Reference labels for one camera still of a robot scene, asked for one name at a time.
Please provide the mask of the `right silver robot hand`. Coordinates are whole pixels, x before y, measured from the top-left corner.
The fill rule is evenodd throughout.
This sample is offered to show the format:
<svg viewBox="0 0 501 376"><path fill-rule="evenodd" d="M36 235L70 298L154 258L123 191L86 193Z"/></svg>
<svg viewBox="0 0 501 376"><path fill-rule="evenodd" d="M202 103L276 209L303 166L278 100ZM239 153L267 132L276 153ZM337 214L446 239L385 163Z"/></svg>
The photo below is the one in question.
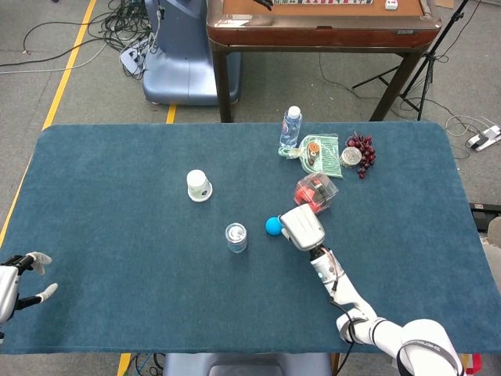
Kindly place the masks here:
<svg viewBox="0 0 501 376"><path fill-rule="evenodd" d="M325 240L325 230L309 204L302 204L279 217L284 236L300 251L317 248Z"/></svg>

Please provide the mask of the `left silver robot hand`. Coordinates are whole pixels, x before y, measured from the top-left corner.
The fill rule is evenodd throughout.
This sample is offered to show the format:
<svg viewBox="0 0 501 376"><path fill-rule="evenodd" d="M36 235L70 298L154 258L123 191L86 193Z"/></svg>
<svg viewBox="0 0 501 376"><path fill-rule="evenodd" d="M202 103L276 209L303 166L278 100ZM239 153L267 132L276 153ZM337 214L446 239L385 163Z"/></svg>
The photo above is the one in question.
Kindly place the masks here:
<svg viewBox="0 0 501 376"><path fill-rule="evenodd" d="M39 275L45 274L45 265L52 263L52 258L41 252L26 255L14 255L1 264L1 324L11 319L15 311L23 310L48 300L58 288L50 284L44 291L27 298L20 298L20 280L25 271L34 270Z"/></svg>

